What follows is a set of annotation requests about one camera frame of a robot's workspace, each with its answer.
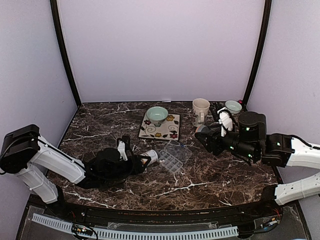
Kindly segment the orange pill bottle grey cap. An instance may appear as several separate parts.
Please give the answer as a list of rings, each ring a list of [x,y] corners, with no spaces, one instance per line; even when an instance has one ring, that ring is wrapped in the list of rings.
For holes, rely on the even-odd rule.
[[[148,151],[142,153],[141,155],[151,157],[151,162],[149,163],[149,165],[155,163],[159,158],[158,153],[154,149],[148,150]]]

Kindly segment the clear plastic pill organizer box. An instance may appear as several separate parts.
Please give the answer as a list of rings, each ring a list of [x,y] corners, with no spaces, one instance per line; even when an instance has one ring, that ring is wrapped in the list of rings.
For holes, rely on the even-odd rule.
[[[192,156],[192,151],[189,150],[184,144],[170,140],[164,148],[156,151],[158,154],[158,162],[171,174],[178,174]]]

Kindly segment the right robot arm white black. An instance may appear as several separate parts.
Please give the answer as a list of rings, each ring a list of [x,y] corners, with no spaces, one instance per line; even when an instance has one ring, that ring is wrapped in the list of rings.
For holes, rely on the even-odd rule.
[[[195,138],[207,152],[218,156],[228,151],[248,165],[261,162],[270,167],[319,169],[318,144],[308,143],[296,135],[267,134],[266,116],[261,113],[245,111],[237,119],[226,110],[219,113],[222,116],[218,125],[201,125],[195,131]],[[282,206],[319,193],[319,173],[291,183],[266,186],[262,190],[261,201],[255,205],[255,213],[266,217],[274,210],[275,203]]]

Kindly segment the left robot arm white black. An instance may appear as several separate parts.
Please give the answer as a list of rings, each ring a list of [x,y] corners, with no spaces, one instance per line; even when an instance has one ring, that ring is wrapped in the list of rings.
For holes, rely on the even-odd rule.
[[[50,182],[39,166],[64,177],[83,189],[95,189],[116,184],[131,175],[143,173],[159,156],[155,150],[134,154],[130,137],[117,139],[116,147],[99,151],[96,157],[84,162],[67,155],[51,145],[40,135],[35,124],[27,125],[5,135],[0,152],[0,169],[3,175],[20,178],[60,218],[71,213],[65,203],[62,190]]]

